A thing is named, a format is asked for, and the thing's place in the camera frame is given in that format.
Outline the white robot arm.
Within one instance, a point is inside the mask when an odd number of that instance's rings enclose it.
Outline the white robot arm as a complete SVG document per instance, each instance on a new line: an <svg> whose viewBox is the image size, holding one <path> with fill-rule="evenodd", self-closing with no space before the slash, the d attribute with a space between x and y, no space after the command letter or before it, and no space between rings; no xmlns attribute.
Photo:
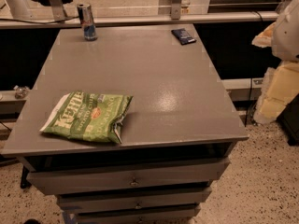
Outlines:
<svg viewBox="0 0 299 224"><path fill-rule="evenodd" d="M299 0L291 0L277 20L256 35L251 44L270 47L281 60L276 69L268 68L264 74L262 94L253 115L257 123L266 124L275 121L299 94Z"/></svg>

